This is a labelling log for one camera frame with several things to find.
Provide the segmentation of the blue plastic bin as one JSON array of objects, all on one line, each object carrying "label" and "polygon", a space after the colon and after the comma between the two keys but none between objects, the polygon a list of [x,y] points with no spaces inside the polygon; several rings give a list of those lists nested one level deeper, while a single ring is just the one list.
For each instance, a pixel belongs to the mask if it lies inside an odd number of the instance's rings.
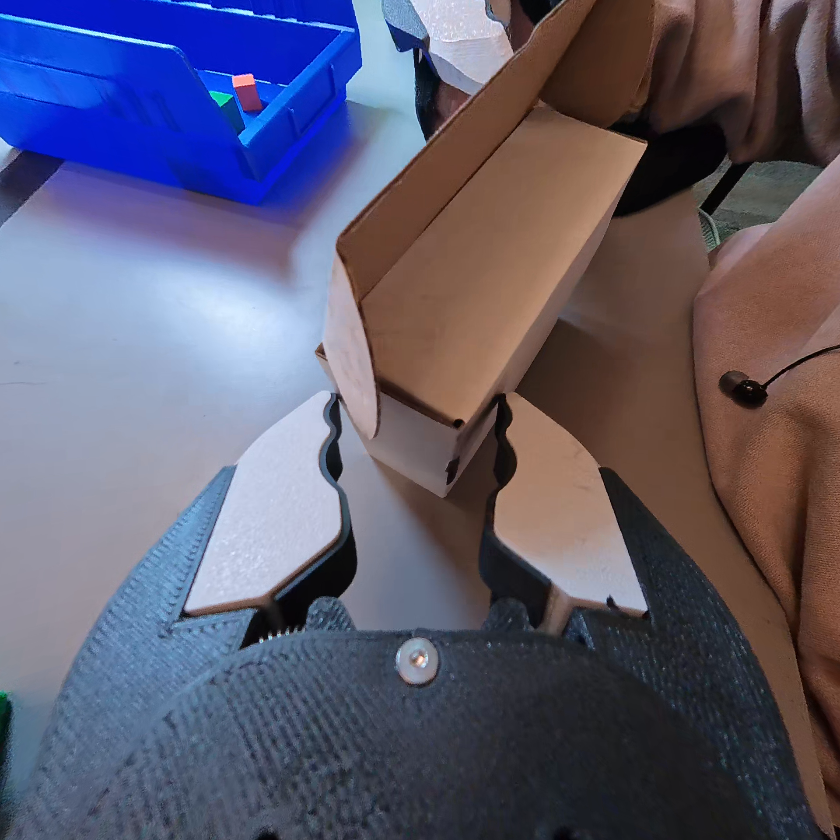
[{"label": "blue plastic bin", "polygon": [[[353,3],[1,3],[2,139],[160,184],[258,204],[362,67]],[[237,135],[209,91],[255,76]]]}]

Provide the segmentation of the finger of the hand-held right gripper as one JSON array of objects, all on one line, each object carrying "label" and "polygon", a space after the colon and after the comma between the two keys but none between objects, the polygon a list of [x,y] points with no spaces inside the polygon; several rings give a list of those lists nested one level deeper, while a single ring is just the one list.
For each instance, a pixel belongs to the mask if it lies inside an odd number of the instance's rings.
[{"label": "finger of the hand-held right gripper", "polygon": [[411,1],[442,82],[475,94],[513,56],[511,1]]}]

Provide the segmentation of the black hoodie drawstring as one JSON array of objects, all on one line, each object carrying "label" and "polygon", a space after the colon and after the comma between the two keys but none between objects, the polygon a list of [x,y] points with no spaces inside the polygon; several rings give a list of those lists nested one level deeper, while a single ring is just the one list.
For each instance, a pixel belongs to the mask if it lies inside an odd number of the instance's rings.
[{"label": "black hoodie drawstring", "polygon": [[727,371],[720,377],[718,388],[721,393],[740,406],[749,409],[759,408],[766,403],[768,391],[772,384],[776,383],[782,376],[807,362],[837,351],[839,351],[838,343],[813,351],[788,363],[785,367],[773,373],[766,381],[757,381],[741,371]]}]

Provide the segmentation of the person's right hand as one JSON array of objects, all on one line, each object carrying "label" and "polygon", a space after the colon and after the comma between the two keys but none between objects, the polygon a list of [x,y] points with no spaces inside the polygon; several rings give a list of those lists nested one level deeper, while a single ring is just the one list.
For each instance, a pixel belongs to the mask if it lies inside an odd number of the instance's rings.
[{"label": "person's right hand", "polygon": [[429,141],[471,95],[441,81],[422,54],[418,54],[414,71],[416,118],[425,141]]}]

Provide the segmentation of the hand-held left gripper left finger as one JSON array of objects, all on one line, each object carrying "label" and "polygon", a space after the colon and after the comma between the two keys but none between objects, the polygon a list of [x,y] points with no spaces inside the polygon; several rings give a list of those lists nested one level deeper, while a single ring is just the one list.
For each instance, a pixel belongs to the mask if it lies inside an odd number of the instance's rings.
[{"label": "hand-held left gripper left finger", "polygon": [[271,621],[303,621],[310,604],[339,597],[357,557],[340,487],[339,398],[317,393],[248,447],[185,600],[185,614],[255,608]]}]

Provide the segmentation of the person in beige hoodie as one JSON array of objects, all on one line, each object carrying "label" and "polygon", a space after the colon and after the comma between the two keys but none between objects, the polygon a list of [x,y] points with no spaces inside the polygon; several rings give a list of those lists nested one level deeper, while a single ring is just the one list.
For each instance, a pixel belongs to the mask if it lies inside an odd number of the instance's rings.
[{"label": "person in beige hoodie", "polygon": [[777,597],[794,642],[833,819],[839,794],[838,350],[787,371],[765,404],[720,378],[763,383],[838,344],[838,161],[772,224],[721,247],[694,303],[696,391],[710,476]]}]

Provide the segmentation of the person's right forearm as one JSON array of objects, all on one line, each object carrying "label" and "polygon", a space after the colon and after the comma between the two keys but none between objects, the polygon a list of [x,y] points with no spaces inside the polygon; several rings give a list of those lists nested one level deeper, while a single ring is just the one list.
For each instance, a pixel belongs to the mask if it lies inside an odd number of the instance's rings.
[{"label": "person's right forearm", "polygon": [[732,162],[826,167],[839,152],[835,1],[657,1],[647,65],[620,121],[714,123]]}]

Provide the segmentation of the white cardboard box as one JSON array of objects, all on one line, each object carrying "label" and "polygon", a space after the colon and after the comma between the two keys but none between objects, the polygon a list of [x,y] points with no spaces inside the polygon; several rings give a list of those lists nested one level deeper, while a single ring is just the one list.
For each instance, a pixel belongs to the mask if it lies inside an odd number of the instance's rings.
[{"label": "white cardboard box", "polygon": [[558,2],[335,244],[325,371],[367,452],[445,497],[598,249],[645,142],[654,2]]}]

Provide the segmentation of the green wooden cube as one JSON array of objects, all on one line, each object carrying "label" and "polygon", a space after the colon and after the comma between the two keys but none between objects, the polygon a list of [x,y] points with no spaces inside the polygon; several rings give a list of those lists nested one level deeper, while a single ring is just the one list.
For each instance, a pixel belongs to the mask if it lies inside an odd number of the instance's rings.
[{"label": "green wooden cube", "polygon": [[241,134],[245,130],[245,122],[236,96],[224,91],[209,91],[209,95],[233,131],[237,135]]}]

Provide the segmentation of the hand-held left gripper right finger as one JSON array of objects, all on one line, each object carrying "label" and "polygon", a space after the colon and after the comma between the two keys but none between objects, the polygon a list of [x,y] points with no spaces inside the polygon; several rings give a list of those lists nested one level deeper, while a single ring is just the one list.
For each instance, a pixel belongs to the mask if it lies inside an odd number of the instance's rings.
[{"label": "hand-held left gripper right finger", "polygon": [[479,575],[518,602],[531,628],[562,634],[576,609],[644,617],[648,604],[590,452],[510,392],[494,426],[497,483],[486,504]]}]

